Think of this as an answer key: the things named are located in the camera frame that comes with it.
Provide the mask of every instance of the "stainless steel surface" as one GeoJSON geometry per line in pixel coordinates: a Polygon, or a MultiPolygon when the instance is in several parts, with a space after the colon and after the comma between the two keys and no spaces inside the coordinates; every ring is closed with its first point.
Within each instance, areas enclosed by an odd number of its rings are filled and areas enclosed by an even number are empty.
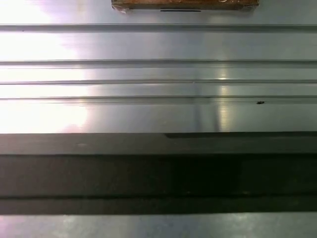
{"type": "Polygon", "coordinates": [[[316,130],[316,6],[0,1],[0,133],[316,130]]]}
{"type": "Polygon", "coordinates": [[[0,218],[6,238],[314,238],[317,232],[316,213],[0,218]]]}

